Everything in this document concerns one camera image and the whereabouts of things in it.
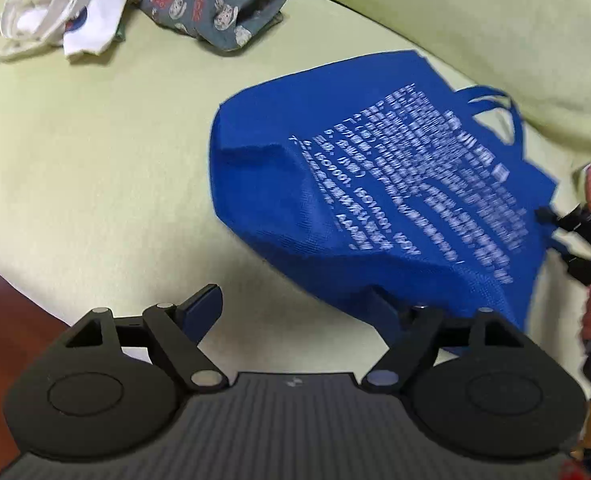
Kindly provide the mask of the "blue non-woven shopping bag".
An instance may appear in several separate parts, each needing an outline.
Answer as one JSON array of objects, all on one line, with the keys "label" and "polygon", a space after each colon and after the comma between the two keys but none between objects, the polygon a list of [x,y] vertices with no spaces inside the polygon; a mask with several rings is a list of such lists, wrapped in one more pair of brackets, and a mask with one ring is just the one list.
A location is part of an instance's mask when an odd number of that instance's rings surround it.
[{"label": "blue non-woven shopping bag", "polygon": [[527,322],[556,182],[501,90],[455,90],[412,50],[319,66],[225,101],[209,166],[218,219],[385,341],[407,306]]}]

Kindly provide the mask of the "light green sofa cover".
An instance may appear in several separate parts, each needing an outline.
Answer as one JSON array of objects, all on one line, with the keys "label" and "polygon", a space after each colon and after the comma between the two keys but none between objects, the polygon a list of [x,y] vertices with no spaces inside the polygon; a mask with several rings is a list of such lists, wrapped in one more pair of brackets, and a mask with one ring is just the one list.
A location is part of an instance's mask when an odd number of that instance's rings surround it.
[{"label": "light green sofa cover", "polygon": [[[0,11],[5,0],[0,0]],[[202,347],[228,375],[363,375],[370,324],[305,292],[215,214],[210,135],[248,88],[350,58],[412,50],[448,85],[507,93],[525,159],[579,200],[591,160],[591,0],[287,0],[243,49],[164,28],[142,10],[123,44],[0,60],[0,273],[58,318],[136,315],[214,283],[224,313]],[[580,377],[586,290],[546,248],[524,330]]]}]

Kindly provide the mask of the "white canvas tote bag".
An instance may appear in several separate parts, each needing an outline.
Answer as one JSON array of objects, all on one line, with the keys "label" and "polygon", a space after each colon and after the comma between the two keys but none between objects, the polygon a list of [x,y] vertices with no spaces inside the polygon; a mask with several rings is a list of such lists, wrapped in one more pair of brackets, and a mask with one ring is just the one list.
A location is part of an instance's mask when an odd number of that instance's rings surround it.
[{"label": "white canvas tote bag", "polygon": [[0,60],[61,47],[66,58],[105,52],[118,36],[131,0],[5,0],[0,11]]}]

